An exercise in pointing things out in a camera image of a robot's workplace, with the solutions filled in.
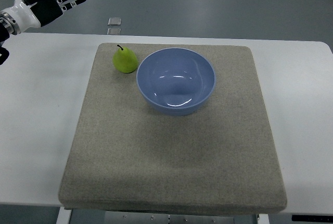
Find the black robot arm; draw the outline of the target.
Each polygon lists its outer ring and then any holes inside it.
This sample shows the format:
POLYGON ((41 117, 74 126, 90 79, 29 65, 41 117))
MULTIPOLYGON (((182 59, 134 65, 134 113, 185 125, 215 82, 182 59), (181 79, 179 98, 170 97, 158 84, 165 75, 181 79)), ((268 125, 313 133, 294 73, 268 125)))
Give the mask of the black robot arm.
POLYGON ((17 21, 5 11, 1 11, 1 65, 9 57, 9 51, 3 47, 3 43, 10 38, 11 35, 19 34, 20 28, 17 21))

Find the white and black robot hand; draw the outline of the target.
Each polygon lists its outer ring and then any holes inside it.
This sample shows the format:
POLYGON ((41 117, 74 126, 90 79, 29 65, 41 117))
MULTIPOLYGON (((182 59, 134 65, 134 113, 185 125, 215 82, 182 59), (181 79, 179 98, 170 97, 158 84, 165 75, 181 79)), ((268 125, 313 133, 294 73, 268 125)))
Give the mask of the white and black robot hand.
POLYGON ((3 10, 13 24, 14 34, 29 28, 41 28, 61 17, 86 0, 15 0, 14 5, 3 10))

